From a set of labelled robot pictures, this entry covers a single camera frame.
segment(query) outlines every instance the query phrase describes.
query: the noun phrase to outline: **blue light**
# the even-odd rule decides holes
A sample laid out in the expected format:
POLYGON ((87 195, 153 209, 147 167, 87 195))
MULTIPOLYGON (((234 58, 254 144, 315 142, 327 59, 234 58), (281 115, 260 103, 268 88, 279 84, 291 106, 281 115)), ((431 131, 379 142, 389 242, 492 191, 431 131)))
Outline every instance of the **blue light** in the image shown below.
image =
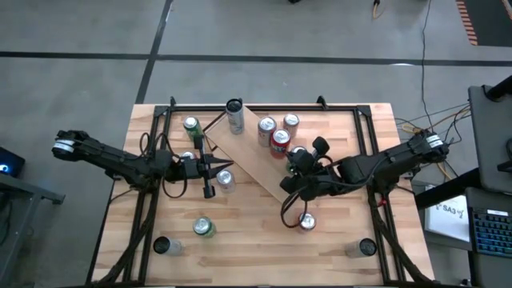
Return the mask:
POLYGON ((9 172, 9 170, 10 170, 10 169, 9 169, 9 167, 8 167, 7 165, 5 165, 5 164, 0 164, 0 171, 1 171, 1 172, 7 173, 7 172, 9 172))

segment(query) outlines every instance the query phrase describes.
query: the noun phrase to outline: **concrete floor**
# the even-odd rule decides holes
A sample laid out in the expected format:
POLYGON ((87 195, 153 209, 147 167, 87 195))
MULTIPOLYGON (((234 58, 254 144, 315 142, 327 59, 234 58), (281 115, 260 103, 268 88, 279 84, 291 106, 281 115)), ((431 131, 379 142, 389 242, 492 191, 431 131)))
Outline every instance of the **concrete floor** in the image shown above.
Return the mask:
MULTIPOLYGON (((160 54, 274 55, 421 59, 425 0, 386 0, 371 21, 372 1, 175 0, 160 54)), ((148 54, 164 0, 5 0, 0 2, 0 51, 148 54)), ((426 58, 509 60, 512 49, 468 43, 455 1, 433 0, 426 58)), ((23 178, 66 194, 43 203, 33 248, 20 261, 20 282, 37 287, 84 283, 112 181, 86 163, 52 157, 58 130, 81 129, 121 147, 146 61, 0 58, 0 145, 27 159, 23 178)), ((494 84, 510 68, 428 66, 429 112, 466 102, 471 85, 494 84)), ((145 103, 391 102, 396 117, 423 115, 421 67, 157 61, 145 103)), ((446 114, 433 116, 433 121, 446 114)), ((426 126, 426 119, 416 122, 426 126)), ((440 126, 438 131, 448 125, 440 126)), ((457 172, 477 165, 472 126, 451 149, 457 172)), ((442 181, 432 166, 418 175, 442 181)), ((429 245, 436 279, 469 277, 465 252, 429 245)))

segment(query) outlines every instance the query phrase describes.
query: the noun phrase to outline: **soda can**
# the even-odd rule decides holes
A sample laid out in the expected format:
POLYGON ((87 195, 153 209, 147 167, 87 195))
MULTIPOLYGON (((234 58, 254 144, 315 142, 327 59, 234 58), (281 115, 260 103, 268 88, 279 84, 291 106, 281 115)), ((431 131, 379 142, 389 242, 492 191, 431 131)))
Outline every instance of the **soda can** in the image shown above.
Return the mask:
POLYGON ((153 250, 157 254, 180 256, 183 254, 183 245, 180 241, 160 236, 153 242, 153 250))
POLYGON ((212 238, 217 233, 215 224, 208 217, 200 217, 194 222, 194 232, 204 238, 212 238))
MULTIPOLYGON (((291 149, 291 153, 292 154, 295 154, 297 153, 297 151, 299 150, 305 150, 306 148, 304 146, 295 146, 294 148, 291 149)), ((291 163, 290 163, 290 160, 286 161, 286 170, 290 173, 290 174, 293 174, 293 171, 291 170, 291 163)))
POLYGON ((282 159, 286 156, 286 149, 290 145, 290 133, 284 129, 274 132, 270 140, 270 153, 276 159, 282 159))
POLYGON ((231 99, 226 103, 227 119, 233 134, 243 132, 243 105, 241 99, 231 99))
POLYGON ((296 114, 287 114, 282 120, 282 128, 290 132, 291 138, 295 138, 295 135, 297 135, 299 123, 300 120, 298 119, 298 116, 296 114))
POLYGON ((349 258, 362 258, 373 256, 377 252, 377 245, 374 240, 364 238, 345 245, 346 256, 349 258))
POLYGON ((229 194, 234 192, 234 176, 229 170, 222 170, 217 173, 217 183, 223 193, 229 194))
POLYGON ((275 132, 278 124, 272 117, 264 117, 258 123, 258 142, 263 147, 270 147, 272 134, 275 132))
POLYGON ((298 225, 300 232, 312 231, 317 225, 317 220, 313 217, 311 213, 301 213, 298 216, 298 220, 301 221, 300 224, 298 225))
POLYGON ((182 157, 188 157, 188 158, 190 158, 190 159, 192 159, 192 160, 194 160, 194 159, 197 159, 197 158, 198 158, 198 157, 195 155, 195 153, 194 153, 194 152, 190 152, 190 151, 185 151, 185 152, 183 152, 182 157))
POLYGON ((199 120, 196 117, 187 116, 185 121, 183 121, 183 127, 192 141, 194 140, 195 135, 202 134, 201 124, 199 124, 199 120))

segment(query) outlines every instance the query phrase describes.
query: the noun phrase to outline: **wooden table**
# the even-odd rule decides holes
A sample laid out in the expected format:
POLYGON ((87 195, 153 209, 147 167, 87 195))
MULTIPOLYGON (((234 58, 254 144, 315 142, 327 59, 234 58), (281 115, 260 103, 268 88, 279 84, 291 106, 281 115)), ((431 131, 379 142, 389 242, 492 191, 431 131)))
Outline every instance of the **wooden table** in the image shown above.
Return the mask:
MULTIPOLYGON (((374 118, 375 133, 381 150, 400 143, 391 105, 369 104, 374 118)), ((131 115, 124 149, 139 154, 138 140, 151 126, 154 105, 136 105, 131 115)), ((269 113, 282 119, 284 113, 269 113)), ((188 113, 173 113, 170 144, 181 153, 193 149, 182 122, 188 113)), ((194 113, 202 126, 218 116, 218 112, 194 113)), ((311 149, 317 136, 330 144, 328 153, 333 159, 359 154, 354 118, 344 112, 301 112, 297 137, 292 145, 311 149)), ((366 123, 363 129, 367 137, 366 123)), ((368 138, 366 144, 371 151, 368 138)), ((226 158, 217 149, 214 155, 226 158)), ((299 234, 284 227, 279 217, 281 203, 236 164, 231 167, 236 179, 234 194, 218 195, 212 199, 202 196, 202 181, 189 182, 182 198, 170 199, 160 193, 156 237, 165 235, 180 240, 185 248, 181 257, 170 257, 150 252, 147 285, 166 286, 254 286, 254 285, 377 285, 382 284, 378 256, 351 259, 345 255, 343 244, 364 237, 374 238, 370 210, 365 189, 337 197, 317 198, 309 210, 318 220, 314 231, 299 234), (213 238, 200 238, 192 231, 194 220, 200 216, 213 219, 218 232, 213 238)), ((410 187, 406 181, 401 185, 410 187)), ((171 194, 178 194, 182 184, 169 184, 171 194)), ((125 182, 117 182, 113 196, 128 189, 125 182)), ((127 246, 134 217, 137 193, 127 194, 113 202, 107 211, 93 280, 104 276, 127 246)), ((403 190, 390 194, 398 240, 415 265, 427 277, 434 274, 430 264, 422 227, 414 203, 414 196, 403 190)), ((296 206, 290 214, 302 209, 296 206)), ((142 244, 135 255, 134 273, 142 244)), ((386 253, 392 278, 395 278, 390 248, 386 253)))

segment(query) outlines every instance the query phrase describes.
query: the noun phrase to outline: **green can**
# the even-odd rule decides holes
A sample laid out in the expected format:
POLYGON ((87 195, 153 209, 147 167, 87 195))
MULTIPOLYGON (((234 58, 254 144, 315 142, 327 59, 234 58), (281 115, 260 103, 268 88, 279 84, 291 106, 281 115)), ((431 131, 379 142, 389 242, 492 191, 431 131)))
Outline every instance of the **green can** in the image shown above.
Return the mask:
POLYGON ((196 117, 187 116, 185 121, 183 121, 183 127, 192 141, 195 135, 202 134, 201 124, 199 124, 199 120, 196 117))
POLYGON ((204 238, 212 238, 217 233, 215 224, 208 217, 201 217, 194 222, 194 232, 204 238))
MULTIPOLYGON (((290 151, 291 153, 297 153, 297 151, 299 150, 305 150, 306 148, 304 146, 295 146, 294 148, 292 148, 292 150, 290 151)), ((290 174, 293 174, 292 170, 291 170, 291 163, 290 161, 286 161, 286 171, 288 171, 288 173, 290 174)))

